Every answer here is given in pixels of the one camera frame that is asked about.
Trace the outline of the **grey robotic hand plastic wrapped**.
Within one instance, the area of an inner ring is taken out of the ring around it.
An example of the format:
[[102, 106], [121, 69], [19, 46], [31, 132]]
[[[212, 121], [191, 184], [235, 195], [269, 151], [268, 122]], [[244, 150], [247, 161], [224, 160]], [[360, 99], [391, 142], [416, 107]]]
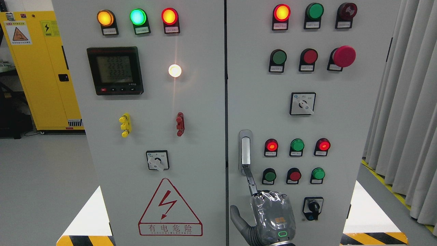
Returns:
[[236, 229], [250, 246], [293, 246], [296, 224], [291, 202], [286, 194], [258, 190], [248, 165], [243, 165], [251, 193], [250, 204], [256, 226], [250, 226], [230, 206], [230, 218]]

